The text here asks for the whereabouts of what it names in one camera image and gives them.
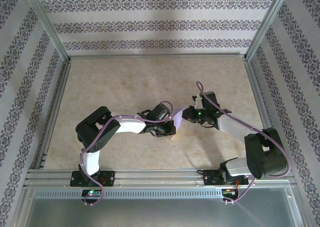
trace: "robotic arm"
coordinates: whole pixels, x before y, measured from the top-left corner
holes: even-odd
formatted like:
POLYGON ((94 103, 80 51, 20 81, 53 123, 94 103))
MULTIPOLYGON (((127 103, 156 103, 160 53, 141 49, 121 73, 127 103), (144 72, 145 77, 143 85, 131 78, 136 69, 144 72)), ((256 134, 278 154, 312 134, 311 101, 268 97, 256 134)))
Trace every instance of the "robotic arm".
MULTIPOLYGON (((220 106, 214 92, 204 94, 218 107, 220 106)), ((192 98, 195 102, 194 106, 185 109, 182 114, 185 120, 199 123, 202 126, 203 124, 209 124, 205 127, 228 132, 245 144, 246 157, 230 159, 220 164, 220 175, 223 176, 225 183, 228 180, 234 180, 236 176, 253 175, 256 179, 261 179, 287 167, 286 158, 281 150, 257 131, 246 128, 233 120, 231 111, 224 109, 229 115, 226 116, 212 105, 203 94, 198 94, 192 98), (269 150, 264 151, 263 147, 268 147, 269 150)), ((274 128, 259 130, 275 140, 281 147, 283 146, 278 132, 274 128)))
MULTIPOLYGON (((153 110, 145 110, 136 116, 122 115, 112 119, 99 136, 94 145, 83 153, 83 165, 88 175, 92 176, 99 171, 100 150, 116 133, 132 132, 136 134, 151 133, 155 137, 164 137, 176 134, 173 120, 166 121, 170 115, 169 109, 163 104, 158 104, 153 110)), ((94 141, 101 128, 112 118, 112 113, 107 107, 102 106, 77 125, 75 131, 77 138, 85 148, 94 141)), ((82 176, 87 180, 86 174, 79 166, 82 176)))
MULTIPOLYGON (((191 123, 198 123, 205 128, 216 128, 229 132, 244 143, 246 154, 246 157, 234 158, 221 163, 219 170, 210 170, 206 173, 204 170, 199 170, 199 174, 205 175, 205 185, 206 183, 233 185, 239 180, 242 180, 241 184, 247 185, 246 175, 253 175, 255 179, 261 179, 267 176, 283 177, 290 171, 291 165, 287 161, 287 154, 283 149, 279 134, 274 128, 259 129, 251 126, 232 115, 228 109, 221 109, 214 92, 204 93, 203 86, 199 81, 196 82, 196 85, 200 94, 192 97, 194 105, 182 112, 182 118, 191 123), (274 175, 274 173, 285 169, 283 174, 274 175)), ((113 116, 107 107, 102 106, 77 125, 75 129, 77 138, 85 148, 80 155, 79 174, 87 186, 99 184, 103 191, 103 186, 97 180, 100 172, 99 154, 114 134, 123 132, 151 133, 155 137, 176 134, 174 121, 169 118, 172 105, 170 104, 170 112, 163 102, 153 110, 147 109, 137 113, 136 116, 113 116)), ((235 201, 241 199, 254 180, 235 201)))

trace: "wall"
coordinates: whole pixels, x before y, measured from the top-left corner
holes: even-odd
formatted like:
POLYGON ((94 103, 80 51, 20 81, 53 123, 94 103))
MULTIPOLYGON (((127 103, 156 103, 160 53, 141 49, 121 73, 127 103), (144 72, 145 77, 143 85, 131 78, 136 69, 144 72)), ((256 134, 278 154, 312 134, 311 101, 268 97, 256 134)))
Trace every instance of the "wall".
POLYGON ((10 226, 62 59, 27 0, 0 0, 0 227, 10 226))
POLYGON ((41 0, 70 56, 242 53, 272 0, 41 0))
POLYGON ((285 0, 251 60, 312 226, 320 226, 319 4, 285 0))

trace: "marble floor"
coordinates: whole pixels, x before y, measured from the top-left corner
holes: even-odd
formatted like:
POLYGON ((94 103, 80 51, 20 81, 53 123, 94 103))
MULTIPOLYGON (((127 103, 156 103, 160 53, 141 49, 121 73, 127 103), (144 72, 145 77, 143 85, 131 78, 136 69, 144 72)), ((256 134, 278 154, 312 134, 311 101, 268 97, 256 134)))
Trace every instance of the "marble floor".
MULTIPOLYGON (((113 58, 72 61, 46 157, 45 169, 77 169, 82 144, 75 128, 100 106, 114 114, 153 109, 163 100, 175 108, 193 104, 192 95, 214 91, 222 108, 262 126, 241 57, 113 58)), ((100 152, 100 167, 206 168, 245 156, 229 133, 182 121, 177 134, 118 133, 100 152)))

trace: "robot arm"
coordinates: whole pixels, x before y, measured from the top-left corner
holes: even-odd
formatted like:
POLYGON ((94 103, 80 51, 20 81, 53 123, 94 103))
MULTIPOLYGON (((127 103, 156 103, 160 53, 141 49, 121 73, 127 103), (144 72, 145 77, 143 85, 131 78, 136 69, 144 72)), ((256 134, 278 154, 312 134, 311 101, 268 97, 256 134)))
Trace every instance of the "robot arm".
MULTIPOLYGON (((94 145, 87 152, 82 154, 83 167, 88 175, 92 176, 99 171, 100 150, 116 133, 151 133, 155 137, 174 135, 176 133, 176 128, 173 120, 153 123, 154 121, 164 120, 169 114, 169 109, 163 103, 160 103, 152 111, 148 109, 141 113, 137 113, 135 116, 123 115, 119 116, 117 119, 113 119, 106 126, 94 145)), ((102 106, 77 125, 75 128, 77 138, 82 142, 85 148, 94 141, 101 131, 101 127, 103 127, 112 117, 108 108, 102 106)), ((82 176, 88 180, 80 167, 79 170, 82 173, 82 176)))
MULTIPOLYGON (((204 94, 217 106, 220 106, 215 93, 211 91, 204 94)), ((209 124, 210 126, 207 128, 212 127, 228 132, 245 144, 246 157, 230 159, 220 164, 220 177, 224 178, 224 182, 234 180, 236 176, 246 175, 253 175, 255 178, 261 179, 287 168, 284 154, 260 133, 233 120, 231 111, 224 109, 231 116, 230 118, 209 103, 203 95, 198 94, 192 98, 195 104, 183 111, 182 117, 184 119, 200 125, 209 124), (268 147, 269 150, 264 151, 263 147, 268 147)), ((262 131, 280 144, 281 147, 283 146, 278 132, 274 128, 259 129, 256 127, 254 129, 262 131)))

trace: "enclosure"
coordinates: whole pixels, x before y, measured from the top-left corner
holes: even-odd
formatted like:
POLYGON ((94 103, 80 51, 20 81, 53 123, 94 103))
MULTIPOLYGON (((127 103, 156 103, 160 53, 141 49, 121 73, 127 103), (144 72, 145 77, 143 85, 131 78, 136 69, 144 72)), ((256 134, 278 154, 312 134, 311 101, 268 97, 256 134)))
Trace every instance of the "enclosure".
POLYGON ((320 0, 1 0, 1 226, 320 226, 320 0), (208 185, 199 170, 246 156, 232 132, 182 121, 175 135, 115 134, 97 206, 71 186, 76 126, 176 112, 213 91, 222 109, 278 131, 290 173, 208 185), (239 185, 243 193, 247 184, 239 185))

